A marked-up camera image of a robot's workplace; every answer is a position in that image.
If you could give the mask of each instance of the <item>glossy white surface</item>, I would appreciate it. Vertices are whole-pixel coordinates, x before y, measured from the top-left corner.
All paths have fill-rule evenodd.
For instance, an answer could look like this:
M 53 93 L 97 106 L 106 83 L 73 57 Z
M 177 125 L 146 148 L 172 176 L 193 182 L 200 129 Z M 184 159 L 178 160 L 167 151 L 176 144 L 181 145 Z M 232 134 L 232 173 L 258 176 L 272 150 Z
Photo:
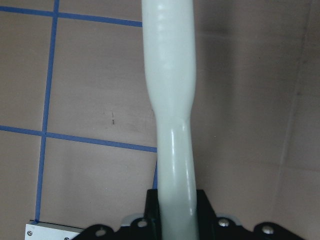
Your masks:
M 196 84 L 192 0 L 143 0 L 145 77 L 157 126 L 158 200 L 164 240 L 196 240 L 190 114 Z

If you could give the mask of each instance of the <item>translucent white silicone tube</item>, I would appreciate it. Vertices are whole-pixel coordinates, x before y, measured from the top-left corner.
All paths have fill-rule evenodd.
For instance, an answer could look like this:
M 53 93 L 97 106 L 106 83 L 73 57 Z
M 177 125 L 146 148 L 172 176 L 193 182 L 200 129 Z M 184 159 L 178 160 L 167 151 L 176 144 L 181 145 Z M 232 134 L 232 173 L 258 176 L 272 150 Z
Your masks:
M 144 66 L 157 124 L 162 239 L 197 240 L 190 115 L 196 61 L 192 0 L 142 0 Z

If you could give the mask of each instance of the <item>blue grid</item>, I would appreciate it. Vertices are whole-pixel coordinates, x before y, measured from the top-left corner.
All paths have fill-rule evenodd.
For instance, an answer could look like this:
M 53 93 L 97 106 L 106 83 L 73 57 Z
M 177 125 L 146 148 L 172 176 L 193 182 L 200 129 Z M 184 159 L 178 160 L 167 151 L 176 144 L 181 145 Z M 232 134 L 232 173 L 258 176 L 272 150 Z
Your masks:
M 44 107 L 43 107 L 42 131 L 0 125 L 0 131 L 7 131 L 7 132 L 13 132 L 13 133 L 27 134 L 27 135 L 35 135 L 35 136 L 41 137 L 40 158 L 39 158 L 39 168 L 38 168 L 38 182 L 37 182 L 36 204 L 35 204 L 35 216 L 34 216 L 34 222 L 33 222 L 34 224 L 37 224 L 40 221 L 40 213 L 41 213 L 41 196 L 42 196 L 42 184 L 43 184 L 43 173 L 44 173 L 47 138 L 82 142 L 82 143 L 88 143 L 88 144 L 97 144 L 97 145 L 103 145 L 103 146 L 132 149 L 132 150 L 139 150 L 139 151 L 152 152 L 152 153 L 157 152 L 156 147 L 135 145 L 135 144 L 129 144 L 129 143 L 123 143 L 123 142 L 107 141 L 107 140 L 101 140 L 101 139 L 94 139 L 94 138 L 79 137 L 79 136 L 72 136 L 72 135 L 47 132 L 58 18 L 85 20 L 85 21 L 109 23 L 109 24 L 118 24 L 118 25 L 125 25 L 125 26 L 139 27 L 139 28 L 142 27 L 142 22 L 125 20 L 125 19 L 110 18 L 110 17 L 102 17 L 102 16 L 92 16 L 92 15 L 82 15 L 82 14 L 59 12 L 59 0 L 54 1 L 53 11 L 43 11 L 43 10 L 26 9 L 26 8 L 19 8 L 19 7 L 8 7 L 8 6 L 0 6 L 0 11 L 1 12 L 9 12 L 9 13 L 52 17 L 48 70 L 47 70 Z M 154 171 L 152 188 L 157 188 L 157 166 L 155 167 L 155 171 Z

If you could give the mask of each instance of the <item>black mechanical part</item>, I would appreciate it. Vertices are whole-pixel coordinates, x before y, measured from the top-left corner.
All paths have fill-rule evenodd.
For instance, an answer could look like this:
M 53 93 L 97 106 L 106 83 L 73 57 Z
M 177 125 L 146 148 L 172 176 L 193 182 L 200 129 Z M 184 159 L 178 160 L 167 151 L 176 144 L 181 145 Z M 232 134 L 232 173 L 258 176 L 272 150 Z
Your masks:
M 272 222 L 258 224 L 253 232 L 226 217 L 217 217 L 203 190 L 197 190 L 199 240 L 304 240 Z M 73 240 L 161 240 L 158 191 L 147 191 L 143 218 L 114 232 L 111 227 L 97 224 L 88 227 Z

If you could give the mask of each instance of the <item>white handle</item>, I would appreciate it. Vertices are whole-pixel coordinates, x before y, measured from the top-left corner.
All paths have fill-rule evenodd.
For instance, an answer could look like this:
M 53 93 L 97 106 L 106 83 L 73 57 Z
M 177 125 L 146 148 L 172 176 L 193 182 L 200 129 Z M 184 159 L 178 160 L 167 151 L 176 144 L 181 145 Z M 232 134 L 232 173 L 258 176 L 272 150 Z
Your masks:
M 144 66 L 157 124 L 162 238 L 197 240 L 190 115 L 196 84 L 192 0 L 142 0 Z

